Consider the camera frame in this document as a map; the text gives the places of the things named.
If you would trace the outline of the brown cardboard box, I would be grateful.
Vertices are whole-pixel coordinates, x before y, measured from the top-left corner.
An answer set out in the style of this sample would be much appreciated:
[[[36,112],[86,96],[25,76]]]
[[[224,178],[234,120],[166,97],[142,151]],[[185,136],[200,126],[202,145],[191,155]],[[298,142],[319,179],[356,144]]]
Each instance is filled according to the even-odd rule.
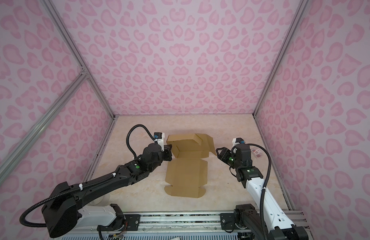
[[[168,163],[166,194],[173,197],[201,198],[208,183],[206,158],[214,152],[214,140],[207,134],[191,133],[170,135],[167,144],[175,157]]]

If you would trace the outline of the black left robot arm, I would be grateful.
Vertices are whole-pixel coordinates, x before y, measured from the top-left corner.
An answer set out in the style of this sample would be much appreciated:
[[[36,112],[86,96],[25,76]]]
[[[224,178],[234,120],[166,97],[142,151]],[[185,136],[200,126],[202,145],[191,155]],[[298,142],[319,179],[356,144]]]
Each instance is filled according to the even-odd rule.
[[[79,210],[91,201],[147,178],[163,161],[172,160],[171,150],[172,145],[162,148],[152,143],[142,155],[119,165],[112,173],[81,184],[58,184],[50,195],[53,199],[42,207],[49,236],[57,238],[71,231],[78,223]]]

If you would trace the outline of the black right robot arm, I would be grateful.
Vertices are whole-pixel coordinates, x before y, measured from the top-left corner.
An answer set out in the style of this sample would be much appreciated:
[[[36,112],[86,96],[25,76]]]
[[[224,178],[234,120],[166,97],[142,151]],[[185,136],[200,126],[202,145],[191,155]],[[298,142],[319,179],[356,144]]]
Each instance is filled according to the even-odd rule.
[[[262,150],[268,158],[265,176],[253,165],[252,149]],[[308,240],[309,235],[304,227],[295,223],[281,209],[271,192],[268,182],[272,170],[272,159],[268,151],[257,144],[247,144],[243,140],[234,143],[231,149],[217,148],[219,160],[235,170],[234,176],[252,196],[259,210],[251,205],[237,205],[234,209],[236,228],[248,229],[258,240]]]

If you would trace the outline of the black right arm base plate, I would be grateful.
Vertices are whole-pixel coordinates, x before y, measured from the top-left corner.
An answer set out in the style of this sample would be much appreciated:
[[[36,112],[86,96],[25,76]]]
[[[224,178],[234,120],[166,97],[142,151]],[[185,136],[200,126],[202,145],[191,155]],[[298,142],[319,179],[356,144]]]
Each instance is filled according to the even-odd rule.
[[[232,233],[234,230],[238,230],[241,227],[236,213],[221,213],[220,223],[221,229],[227,233]]]

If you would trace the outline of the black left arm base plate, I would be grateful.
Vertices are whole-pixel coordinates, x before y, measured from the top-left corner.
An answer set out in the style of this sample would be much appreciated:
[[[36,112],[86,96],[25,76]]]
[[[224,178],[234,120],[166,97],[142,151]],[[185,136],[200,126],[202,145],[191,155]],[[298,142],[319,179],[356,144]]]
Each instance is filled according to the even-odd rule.
[[[141,215],[138,214],[121,214],[116,215],[116,218],[110,224],[97,226],[97,231],[137,231],[141,220]]]

